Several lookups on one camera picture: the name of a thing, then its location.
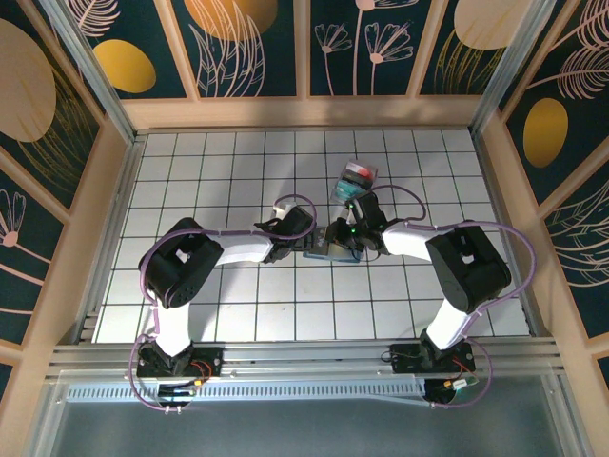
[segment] white grid floor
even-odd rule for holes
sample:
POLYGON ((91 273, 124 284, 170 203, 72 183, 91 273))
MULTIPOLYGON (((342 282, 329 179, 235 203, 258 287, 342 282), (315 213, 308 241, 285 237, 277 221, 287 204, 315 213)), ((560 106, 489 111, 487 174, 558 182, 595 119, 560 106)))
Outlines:
MULTIPOLYGON (((208 229, 249 228, 270 218, 275 199, 295 191, 313 200, 325 226, 342 212, 328 194, 349 158, 376 166, 377 184, 420 195, 426 222, 495 220, 467 130, 150 135, 93 342, 132 342, 151 327, 138 262, 180 218, 208 229)), ((387 219, 420 213, 398 190, 378 195, 387 219)), ((489 238, 504 252, 497 232, 489 238)), ((416 259, 382 256, 354 266, 298 253, 268 266, 217 268, 192 302, 189 331, 194 341, 224 342, 409 338, 441 302, 432 267, 416 259)), ((482 316, 471 335, 528 332, 521 304, 512 300, 482 316)))

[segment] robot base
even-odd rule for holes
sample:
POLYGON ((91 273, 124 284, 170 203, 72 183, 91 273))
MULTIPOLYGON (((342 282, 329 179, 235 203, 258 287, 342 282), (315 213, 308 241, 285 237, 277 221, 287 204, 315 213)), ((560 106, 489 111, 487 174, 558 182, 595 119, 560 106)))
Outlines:
POLYGON ((471 371, 476 369, 472 347, 468 343, 454 346, 449 353, 434 361, 433 366, 429 366, 429 361, 423 357, 420 343, 391 345, 389 349, 391 353, 395 354, 391 357, 391 367, 394 373, 459 373, 461 368, 453 362, 453 357, 456 357, 467 369, 471 371))
POLYGON ((190 362, 203 361, 212 368, 211 376, 220 376, 223 363, 223 348, 194 348, 190 347, 188 351, 189 359, 184 361, 183 367, 176 372, 167 366, 166 361, 159 355, 154 346, 144 346, 140 349, 140 360, 137 365, 138 378, 155 378, 166 379, 174 377, 198 378, 201 377, 201 371, 190 362))

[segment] yellow circle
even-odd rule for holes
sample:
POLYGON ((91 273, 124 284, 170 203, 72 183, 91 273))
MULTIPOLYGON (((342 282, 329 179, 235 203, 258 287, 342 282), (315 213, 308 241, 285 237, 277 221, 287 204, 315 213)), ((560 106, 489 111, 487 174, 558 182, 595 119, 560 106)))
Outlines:
POLYGON ((526 116, 524 156, 533 167, 543 169, 559 155, 569 130, 564 106, 553 98, 542 98, 526 116))
POLYGON ((184 3, 192 19, 205 32, 222 40, 241 41, 247 39, 248 30, 241 30, 233 2, 245 20, 251 17, 260 34, 275 22, 277 0, 185 0, 184 3))
POLYGON ((141 93, 156 83, 156 71, 150 59, 127 41, 107 40, 97 45, 93 52, 117 89, 141 93))
POLYGON ((455 32, 475 50, 498 50, 510 44, 530 0, 459 0, 455 32))
POLYGON ((0 131, 31 142, 53 122, 57 93, 52 67, 29 35, 0 19, 0 131))

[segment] white tile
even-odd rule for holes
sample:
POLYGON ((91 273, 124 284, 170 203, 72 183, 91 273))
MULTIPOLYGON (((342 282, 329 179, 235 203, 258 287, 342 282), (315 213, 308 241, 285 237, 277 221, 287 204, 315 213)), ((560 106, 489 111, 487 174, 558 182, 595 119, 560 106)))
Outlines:
POLYGON ((258 302, 294 302, 294 269, 261 268, 258 277, 258 302))
POLYGON ((190 305, 188 314, 188 335, 195 342, 215 340, 217 305, 190 305))
MULTIPOLYGON (((490 203, 463 203, 463 214, 465 219, 473 221, 496 222, 495 212, 490 203)), ((485 230, 496 231, 495 228, 484 228, 485 230)))
POLYGON ((419 338, 421 332, 433 322, 441 305, 442 300, 413 300, 410 302, 412 318, 415 321, 415 338, 419 338))
POLYGON ((296 268, 296 302, 327 302, 332 300, 330 268, 296 268))
POLYGON ((453 178, 423 178, 429 203, 459 203, 453 178))
POLYGON ((265 157, 263 155, 242 155, 235 157, 232 166, 232 178, 262 179, 264 164, 265 157))
POLYGON ((165 194, 165 208, 194 207, 199 181, 169 181, 165 194))
POLYGON ((358 152, 358 161, 365 165, 371 165, 377 169, 377 176, 389 176, 389 164, 387 163, 387 154, 373 154, 358 152))
POLYGON ((406 278, 412 300, 444 297, 436 271, 431 265, 406 266, 406 278))
POLYGON ((385 130, 384 142, 387 152, 414 152, 417 150, 411 130, 385 130))
POLYGON ((161 214, 161 223, 159 224, 158 236, 165 235, 171 230, 181 219, 185 217, 193 217, 194 208, 163 208, 161 214))
POLYGON ((171 157, 144 157, 137 175, 138 181, 166 181, 171 157))
POLYGON ((406 300, 408 298, 403 266, 376 267, 371 264, 370 286, 372 287, 372 300, 406 300))
POLYGON ((462 203, 490 202, 484 180, 480 177, 455 177, 459 199, 462 203))
POLYGON ((203 155, 205 146, 205 133, 180 133, 175 144, 175 155, 203 155))
MULTIPOLYGON (((414 192, 422 201, 426 201, 421 178, 391 178, 391 182, 414 192)), ((412 195, 403 190, 394 189, 393 194, 396 196, 396 203, 417 203, 412 195)))
POLYGON ((141 305, 144 296, 140 290, 139 269, 116 269, 106 303, 111 305, 141 305))
POLYGON ((161 209, 130 209, 123 236, 155 236, 161 209))
POLYGON ((227 208, 197 208, 194 220, 204 229, 225 229, 227 208))
POLYGON ((294 340, 294 304, 261 303, 256 319, 256 341, 294 340))
POLYGON ((132 343, 137 337, 142 307, 104 307, 97 343, 132 343))
POLYGON ((476 152, 448 152, 448 158, 455 176, 482 176, 476 152))
POLYGON ((203 157, 176 156, 171 162, 170 180, 198 180, 203 157))
POLYGON ((230 181, 200 181, 197 207, 221 207, 228 205, 230 181))
POLYGON ((422 208, 421 205, 415 203, 412 205, 397 205, 397 211, 396 211, 396 215, 400 218, 400 219, 408 219, 410 222, 414 223, 414 224, 427 224, 430 225, 431 224, 431 219, 429 218, 429 206, 426 207, 427 208, 427 213, 425 215, 425 218, 422 220, 419 220, 419 218, 422 216, 422 208))
POLYGON ((234 133, 208 133, 206 155, 232 155, 235 150, 234 133))
POLYGON ((366 267, 333 267, 334 300, 370 300, 366 267))
POLYGON ((429 213, 434 226, 448 226, 463 221, 461 205, 458 203, 432 203, 429 205, 429 213))
POLYGON ((297 178, 325 178, 325 159, 321 154, 296 156, 297 178))
POLYGON ((265 157, 265 179, 294 177, 294 155, 273 155, 265 157))
POLYGON ((322 131, 297 131, 297 154, 323 154, 325 152, 324 133, 322 131))
POLYGON ((296 339, 334 338, 334 306, 331 303, 296 303, 296 339))
POLYGON ((233 181, 230 185, 231 206, 260 206, 262 201, 263 181, 261 179, 233 181))
POLYGON ((374 326, 377 338, 413 338, 410 304, 407 300, 374 302, 374 326))
POLYGON ((263 183, 263 205, 273 205, 279 197, 290 193, 294 193, 293 180, 265 179, 263 183))
POLYGON ((446 153, 434 152, 417 155, 423 176, 452 176, 446 153))
POLYGON ((490 321, 488 320, 488 313, 484 312, 480 316, 472 327, 467 331, 468 336, 493 336, 493 329, 491 328, 490 321))
POLYGON ((491 307, 488 310, 495 336, 529 335, 529 326, 526 324, 521 301, 507 300, 504 303, 491 307))
POLYGON ((203 158, 201 179, 230 179, 232 173, 232 157, 206 155, 203 158))
POLYGON ((149 135, 146 141, 144 155, 173 155, 175 136, 175 133, 157 133, 149 135))
POLYGON ((260 207, 230 207, 228 209, 229 229, 254 229, 253 225, 261 222, 260 207))
POLYGON ((327 154, 325 162, 327 164, 327 177, 338 178, 344 170, 349 160, 357 160, 355 155, 346 154, 327 154))
MULTIPOLYGON (((389 184, 391 184, 391 180, 389 178, 377 178, 377 180, 374 182, 373 188, 377 188, 379 186, 386 186, 389 184)), ((379 199, 379 203, 393 204, 393 192, 394 191, 400 192, 397 189, 384 188, 384 189, 374 190, 374 193, 377 196, 377 198, 379 199)))
POLYGON ((472 138, 467 129, 463 130, 443 130, 442 135, 446 142, 447 150, 466 151, 474 150, 472 138))
POLYGON ((355 130, 357 152, 385 152, 382 130, 355 130))
POLYGON ((414 130, 415 145, 418 152, 438 152, 446 150, 442 133, 439 130, 414 130))
POLYGON ((341 302, 334 305, 336 337, 343 340, 374 338, 370 302, 341 302))
POLYGON ((256 305, 235 304, 218 307, 216 341, 254 341, 256 305))
POLYGON ((293 154, 294 141, 293 131, 268 131, 265 151, 267 154, 293 154))
POLYGON ((325 133, 325 151, 328 153, 355 152, 353 131, 327 131, 325 133))
POLYGON ((115 268, 138 268, 142 257, 154 245, 154 238, 123 238, 115 268))
POLYGON ((412 152, 387 154, 391 176, 421 176, 419 159, 412 152))
POLYGON ((140 317, 137 336, 142 333, 150 334, 152 331, 154 331, 154 316, 152 314, 152 308, 150 308, 150 305, 146 304, 142 307, 142 316, 140 317))
POLYGON ((165 181, 142 181, 135 183, 132 208, 160 208, 165 198, 165 181))
POLYGON ((256 303, 257 268, 225 268, 220 303, 256 303))
POLYGON ((314 205, 327 205, 327 187, 325 179, 297 179, 296 193, 304 195, 314 205))
POLYGON ((235 154, 264 154, 265 133, 263 131, 240 131, 237 133, 235 154))
POLYGON ((194 304, 216 304, 220 297, 220 279, 222 277, 222 270, 215 268, 207 276, 203 286, 197 292, 195 297, 191 300, 194 304))

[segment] line art flower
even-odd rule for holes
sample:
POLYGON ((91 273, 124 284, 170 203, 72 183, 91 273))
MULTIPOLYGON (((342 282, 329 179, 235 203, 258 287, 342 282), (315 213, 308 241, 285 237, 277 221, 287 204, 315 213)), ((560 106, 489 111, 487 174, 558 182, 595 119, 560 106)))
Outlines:
POLYGON ((365 26, 365 43, 370 54, 370 62, 372 62, 371 95, 374 95, 374 78, 377 65, 412 57, 413 47, 407 46, 410 41, 409 25, 408 23, 402 26, 387 24, 381 33, 379 33, 378 22, 365 26))
POLYGON ((417 3, 419 3, 419 0, 355 0, 355 5, 360 12, 358 13, 358 22, 355 28, 355 47, 353 50, 353 95, 358 94, 358 49, 360 47, 363 12, 411 7, 417 3))
POLYGON ((315 36, 317 37, 317 42, 322 48, 322 52, 324 53, 325 78, 327 79, 327 86, 330 89, 330 95, 334 95, 332 80, 330 79, 330 68, 327 63, 327 55, 340 50, 349 50, 353 46, 353 42, 348 39, 349 34, 344 28, 344 24, 340 24, 339 26, 336 24, 331 24, 327 27, 327 29, 325 28, 324 24, 315 26, 315 36))

